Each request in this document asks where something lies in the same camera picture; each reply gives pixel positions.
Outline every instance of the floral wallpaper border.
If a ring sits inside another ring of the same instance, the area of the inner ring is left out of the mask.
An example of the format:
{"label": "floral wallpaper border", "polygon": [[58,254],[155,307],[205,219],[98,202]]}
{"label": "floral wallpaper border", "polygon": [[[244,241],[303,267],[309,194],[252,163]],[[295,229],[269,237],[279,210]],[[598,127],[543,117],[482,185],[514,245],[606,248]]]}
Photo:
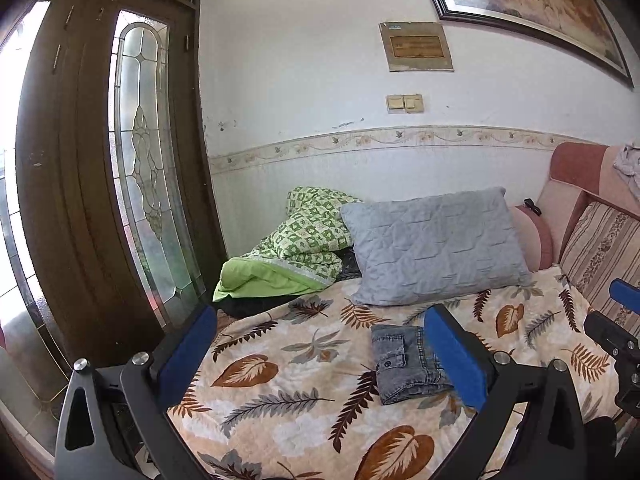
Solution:
{"label": "floral wallpaper border", "polygon": [[376,128],[284,140],[244,152],[210,157],[209,166],[211,174],[220,174],[281,160],[327,153],[419,146],[432,148],[440,146],[504,146],[552,152],[556,146],[567,141],[587,142],[569,136],[488,126]]}

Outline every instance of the switch plate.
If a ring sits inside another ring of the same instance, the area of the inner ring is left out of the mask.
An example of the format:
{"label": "switch plate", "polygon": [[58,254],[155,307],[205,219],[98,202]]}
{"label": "switch plate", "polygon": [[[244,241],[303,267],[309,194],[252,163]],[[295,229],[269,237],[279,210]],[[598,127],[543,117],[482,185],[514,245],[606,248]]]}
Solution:
{"label": "switch plate", "polygon": [[389,111],[389,113],[404,112],[404,96],[386,96],[386,109]]}
{"label": "switch plate", "polygon": [[422,114],[424,113],[424,99],[420,94],[405,95],[404,98],[404,110],[408,114]]}

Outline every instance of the leaf-patterned blanket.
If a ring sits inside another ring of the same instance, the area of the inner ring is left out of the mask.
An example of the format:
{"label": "leaf-patterned blanket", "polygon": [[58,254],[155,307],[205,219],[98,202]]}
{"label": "leaf-patterned blanket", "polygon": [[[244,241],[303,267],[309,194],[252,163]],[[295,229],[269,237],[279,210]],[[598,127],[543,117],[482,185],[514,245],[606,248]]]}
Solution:
{"label": "leaf-patterned blanket", "polygon": [[[585,420],[614,416],[618,380],[584,333],[590,308],[559,267],[531,286],[444,302],[491,350],[522,364],[569,364]],[[455,392],[383,406],[370,327],[422,324],[429,305],[377,308],[347,299],[359,280],[332,285],[222,331],[169,416],[217,479],[427,479],[474,415]],[[517,406],[483,475],[500,468],[524,406]]]}

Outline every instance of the framed painting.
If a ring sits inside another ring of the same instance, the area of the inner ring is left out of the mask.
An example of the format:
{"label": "framed painting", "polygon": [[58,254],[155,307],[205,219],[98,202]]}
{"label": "framed painting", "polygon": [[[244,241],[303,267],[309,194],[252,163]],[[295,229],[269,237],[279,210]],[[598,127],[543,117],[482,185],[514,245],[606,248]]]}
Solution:
{"label": "framed painting", "polygon": [[548,41],[633,86],[622,50],[596,0],[433,0],[441,20],[491,25]]}

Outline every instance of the white cloth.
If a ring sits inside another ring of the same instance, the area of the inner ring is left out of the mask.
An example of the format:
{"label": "white cloth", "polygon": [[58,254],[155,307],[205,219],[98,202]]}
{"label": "white cloth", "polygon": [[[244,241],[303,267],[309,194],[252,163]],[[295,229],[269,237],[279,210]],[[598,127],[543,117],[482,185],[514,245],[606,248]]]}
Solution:
{"label": "white cloth", "polygon": [[613,167],[640,202],[640,142],[627,144],[616,156]]}

